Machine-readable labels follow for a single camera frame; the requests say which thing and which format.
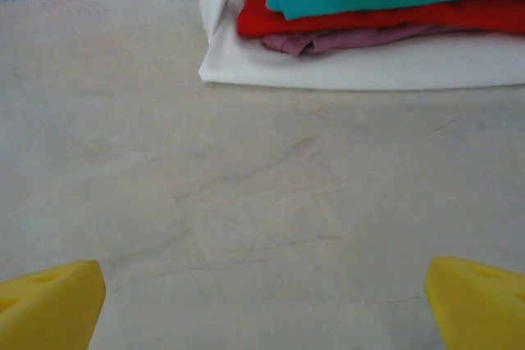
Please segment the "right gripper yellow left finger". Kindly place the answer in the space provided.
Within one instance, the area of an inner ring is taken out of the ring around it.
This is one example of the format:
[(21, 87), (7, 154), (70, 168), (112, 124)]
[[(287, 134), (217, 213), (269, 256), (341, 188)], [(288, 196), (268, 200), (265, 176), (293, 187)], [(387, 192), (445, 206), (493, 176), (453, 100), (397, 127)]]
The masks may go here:
[(86, 349), (106, 296), (97, 261), (74, 261), (1, 283), (1, 349)]

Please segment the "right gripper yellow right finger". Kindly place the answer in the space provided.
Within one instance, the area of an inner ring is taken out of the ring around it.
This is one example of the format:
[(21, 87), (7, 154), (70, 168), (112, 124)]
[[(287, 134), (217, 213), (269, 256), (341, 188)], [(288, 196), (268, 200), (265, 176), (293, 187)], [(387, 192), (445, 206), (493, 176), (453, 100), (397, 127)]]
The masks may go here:
[(524, 274), (434, 257), (424, 290), (447, 349), (524, 349)]

